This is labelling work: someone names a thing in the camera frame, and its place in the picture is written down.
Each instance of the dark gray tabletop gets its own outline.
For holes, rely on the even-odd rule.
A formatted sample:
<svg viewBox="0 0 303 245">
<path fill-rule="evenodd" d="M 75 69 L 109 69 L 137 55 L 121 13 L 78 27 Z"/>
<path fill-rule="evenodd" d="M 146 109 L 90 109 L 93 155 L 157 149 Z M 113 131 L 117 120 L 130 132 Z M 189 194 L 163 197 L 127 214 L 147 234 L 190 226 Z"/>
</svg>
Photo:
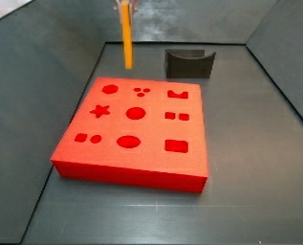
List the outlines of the dark gray tabletop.
<svg viewBox="0 0 303 245">
<path fill-rule="evenodd" d="M 166 49 L 218 52 L 202 87 L 211 177 L 202 195 L 61 179 L 25 244 L 303 243 L 303 122 L 243 46 L 107 44 L 97 77 L 166 79 Z"/>
</svg>

